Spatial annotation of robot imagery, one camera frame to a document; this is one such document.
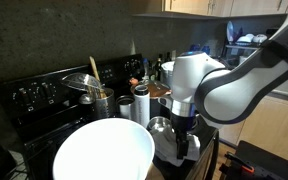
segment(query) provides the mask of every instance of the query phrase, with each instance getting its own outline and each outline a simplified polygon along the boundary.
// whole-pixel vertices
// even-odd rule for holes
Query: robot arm
[[[279,31],[243,64],[231,72],[221,70],[206,75],[195,92],[195,106],[211,126],[234,124],[248,117],[266,94],[286,80],[288,17]]]

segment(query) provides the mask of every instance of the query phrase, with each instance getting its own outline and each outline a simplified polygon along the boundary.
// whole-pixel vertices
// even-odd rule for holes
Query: oven
[[[131,94],[128,79],[141,79],[141,54],[98,61],[97,70],[115,98]],[[86,92],[61,84],[72,73],[93,75],[90,65],[0,82],[0,104],[23,145],[29,179],[52,179],[57,150],[74,131],[97,120],[93,104],[80,104]]]

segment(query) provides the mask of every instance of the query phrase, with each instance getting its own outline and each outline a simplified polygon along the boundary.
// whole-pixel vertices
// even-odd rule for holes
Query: white container
[[[155,145],[141,125],[121,118],[89,123],[70,135],[53,163],[55,180],[144,180]]]
[[[144,128],[150,121],[150,92],[147,86],[138,85],[134,89],[135,121]]]

